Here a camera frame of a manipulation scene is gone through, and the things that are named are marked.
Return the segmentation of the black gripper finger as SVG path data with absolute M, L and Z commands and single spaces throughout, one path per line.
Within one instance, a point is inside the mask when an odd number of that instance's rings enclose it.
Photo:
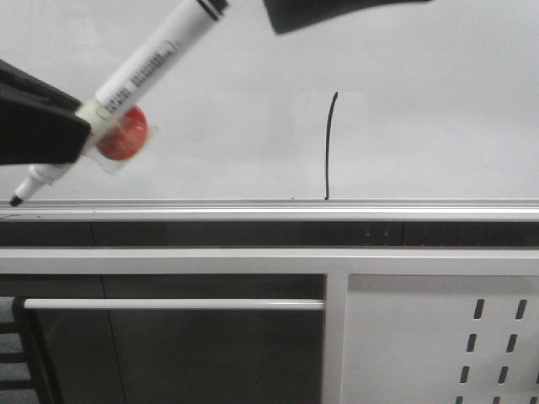
M 277 35 L 305 29 L 348 13 L 397 4 L 418 4 L 414 0 L 265 0 L 264 7 Z
M 82 103 L 1 61 L 1 164 L 75 162 L 90 124 L 76 116 Z

